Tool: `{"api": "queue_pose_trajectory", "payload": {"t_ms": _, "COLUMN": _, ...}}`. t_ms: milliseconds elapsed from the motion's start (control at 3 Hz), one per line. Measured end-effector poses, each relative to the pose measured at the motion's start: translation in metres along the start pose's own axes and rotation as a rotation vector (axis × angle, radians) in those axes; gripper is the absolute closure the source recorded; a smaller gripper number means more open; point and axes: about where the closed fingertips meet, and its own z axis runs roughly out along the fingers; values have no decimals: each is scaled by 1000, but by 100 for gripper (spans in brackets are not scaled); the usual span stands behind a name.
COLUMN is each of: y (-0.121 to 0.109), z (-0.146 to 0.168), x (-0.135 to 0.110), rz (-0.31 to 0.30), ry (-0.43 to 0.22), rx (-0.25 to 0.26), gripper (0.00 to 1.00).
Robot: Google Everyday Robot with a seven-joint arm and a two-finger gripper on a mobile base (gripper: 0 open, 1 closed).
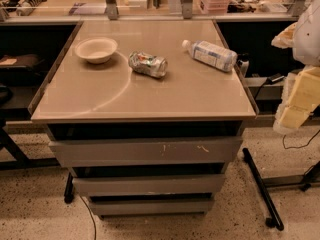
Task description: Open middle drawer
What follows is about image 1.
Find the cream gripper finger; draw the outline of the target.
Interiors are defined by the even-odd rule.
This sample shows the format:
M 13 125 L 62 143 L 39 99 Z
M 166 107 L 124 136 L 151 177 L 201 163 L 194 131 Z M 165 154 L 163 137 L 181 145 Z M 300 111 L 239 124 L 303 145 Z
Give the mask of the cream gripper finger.
M 275 114 L 273 130 L 282 135 L 293 133 L 298 130 L 308 117 L 309 113 L 307 111 L 280 105 Z

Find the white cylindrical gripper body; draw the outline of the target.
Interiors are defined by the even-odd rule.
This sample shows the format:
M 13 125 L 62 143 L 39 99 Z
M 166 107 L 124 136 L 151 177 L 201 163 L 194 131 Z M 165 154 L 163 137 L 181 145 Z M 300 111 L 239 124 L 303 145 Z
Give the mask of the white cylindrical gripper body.
M 320 67 L 308 65 L 290 72 L 283 86 L 281 105 L 282 114 L 289 109 L 311 114 L 320 105 Z

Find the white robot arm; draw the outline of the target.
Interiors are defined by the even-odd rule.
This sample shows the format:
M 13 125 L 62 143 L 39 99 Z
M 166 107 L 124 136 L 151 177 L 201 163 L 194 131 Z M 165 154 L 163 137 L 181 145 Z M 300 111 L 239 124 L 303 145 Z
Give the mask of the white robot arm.
M 296 23 L 273 38 L 278 48 L 291 48 L 304 68 L 285 79 L 282 102 L 273 129 L 283 135 L 296 131 L 320 105 L 320 0 L 312 0 Z

